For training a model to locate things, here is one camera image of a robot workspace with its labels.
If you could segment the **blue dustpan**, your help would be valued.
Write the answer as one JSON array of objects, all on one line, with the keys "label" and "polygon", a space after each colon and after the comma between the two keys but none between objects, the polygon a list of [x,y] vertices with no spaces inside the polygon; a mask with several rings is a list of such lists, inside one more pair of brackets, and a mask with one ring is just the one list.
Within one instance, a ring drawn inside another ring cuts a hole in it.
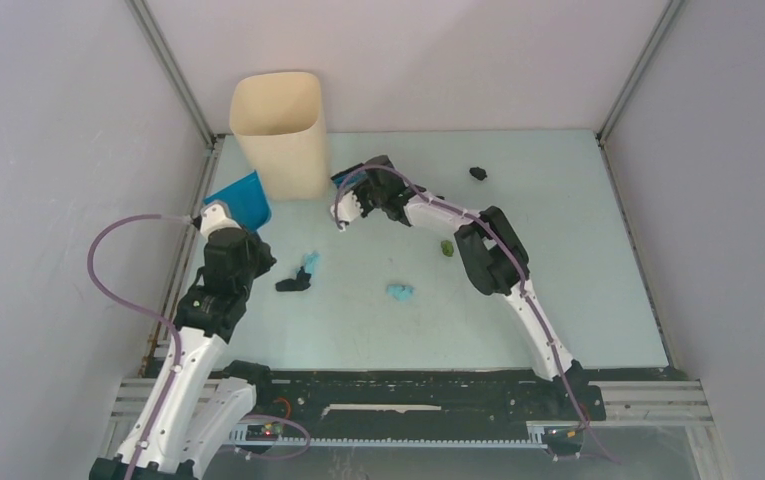
[{"label": "blue dustpan", "polygon": [[204,204],[222,202],[229,216],[252,231],[269,222],[272,216],[259,175],[256,171],[207,196]]}]

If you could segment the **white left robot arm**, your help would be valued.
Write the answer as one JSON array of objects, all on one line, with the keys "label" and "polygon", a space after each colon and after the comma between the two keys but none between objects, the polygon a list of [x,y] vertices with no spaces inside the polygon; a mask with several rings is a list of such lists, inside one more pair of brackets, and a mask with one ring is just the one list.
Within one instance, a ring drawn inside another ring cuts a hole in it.
[{"label": "white left robot arm", "polygon": [[156,383],[129,435],[110,459],[98,458],[92,479],[199,479],[234,425],[274,403],[261,381],[268,369],[221,380],[216,398],[196,406],[216,361],[246,312],[253,281],[275,263],[257,233],[234,223],[206,233],[204,264],[180,300],[173,339]]}]

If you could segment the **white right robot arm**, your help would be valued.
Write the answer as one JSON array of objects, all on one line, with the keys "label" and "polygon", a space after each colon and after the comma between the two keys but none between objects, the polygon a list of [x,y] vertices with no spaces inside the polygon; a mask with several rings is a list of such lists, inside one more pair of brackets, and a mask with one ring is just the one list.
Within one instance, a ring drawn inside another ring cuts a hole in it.
[{"label": "white right robot arm", "polygon": [[579,395],[588,385],[584,368],[547,318],[528,253],[500,208],[475,211],[453,204],[412,182],[386,155],[342,170],[331,181],[336,194],[330,214],[340,231],[381,211],[391,221],[453,238],[473,287],[504,300],[517,316],[533,356],[532,370],[548,383],[539,392],[543,411],[554,418],[573,411],[581,426],[589,427],[591,415]]}]

